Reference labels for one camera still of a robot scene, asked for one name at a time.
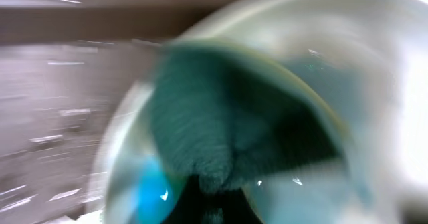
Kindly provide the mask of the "green scrubbing sponge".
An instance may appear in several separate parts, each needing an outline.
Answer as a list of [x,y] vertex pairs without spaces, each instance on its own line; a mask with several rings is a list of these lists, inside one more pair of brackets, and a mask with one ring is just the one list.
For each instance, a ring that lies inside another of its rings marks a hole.
[[290,70],[246,47],[213,39],[163,47],[150,127],[166,165],[204,193],[266,175],[344,159],[348,133]]

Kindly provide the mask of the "white plate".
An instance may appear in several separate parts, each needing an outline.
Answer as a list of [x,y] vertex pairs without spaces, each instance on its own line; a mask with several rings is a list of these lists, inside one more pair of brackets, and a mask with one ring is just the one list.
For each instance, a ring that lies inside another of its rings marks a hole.
[[240,0],[106,130],[101,223],[426,223],[427,0]]

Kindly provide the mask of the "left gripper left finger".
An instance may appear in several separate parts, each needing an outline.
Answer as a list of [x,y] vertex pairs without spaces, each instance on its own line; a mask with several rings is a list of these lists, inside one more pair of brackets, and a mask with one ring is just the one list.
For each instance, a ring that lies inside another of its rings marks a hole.
[[212,223],[212,197],[200,190],[198,177],[189,177],[177,204],[163,224]]

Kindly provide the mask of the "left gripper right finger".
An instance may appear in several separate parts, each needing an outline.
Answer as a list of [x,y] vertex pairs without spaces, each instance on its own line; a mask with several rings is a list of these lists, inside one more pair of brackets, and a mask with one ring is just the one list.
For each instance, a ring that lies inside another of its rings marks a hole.
[[262,224],[241,189],[217,193],[213,197],[213,206],[214,223]]

